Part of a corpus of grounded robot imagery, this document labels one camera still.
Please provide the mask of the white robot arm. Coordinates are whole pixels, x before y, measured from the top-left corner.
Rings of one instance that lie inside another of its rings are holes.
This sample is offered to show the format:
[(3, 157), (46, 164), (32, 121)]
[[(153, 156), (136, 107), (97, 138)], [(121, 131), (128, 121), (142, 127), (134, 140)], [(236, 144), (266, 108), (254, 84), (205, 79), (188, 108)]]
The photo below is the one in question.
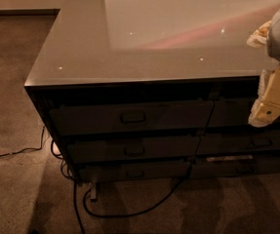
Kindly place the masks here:
[(248, 38), (247, 44), (254, 48), (266, 47), (268, 56), (279, 61), (274, 70), (264, 69), (261, 72), (258, 98), (248, 118), (249, 125), (262, 128), (280, 117), (280, 9), (272, 20)]

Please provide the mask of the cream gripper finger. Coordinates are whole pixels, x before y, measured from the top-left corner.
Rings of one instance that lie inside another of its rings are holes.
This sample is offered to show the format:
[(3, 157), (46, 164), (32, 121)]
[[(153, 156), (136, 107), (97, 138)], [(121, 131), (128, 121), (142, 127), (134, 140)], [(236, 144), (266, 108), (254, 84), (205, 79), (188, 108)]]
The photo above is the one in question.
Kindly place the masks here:
[(253, 48), (260, 48), (266, 45), (269, 27), (271, 21), (267, 21), (261, 25), (247, 40), (247, 44)]
[(274, 70), (264, 69), (260, 75), (258, 98), (255, 100), (248, 124), (262, 128), (280, 117), (280, 64)]

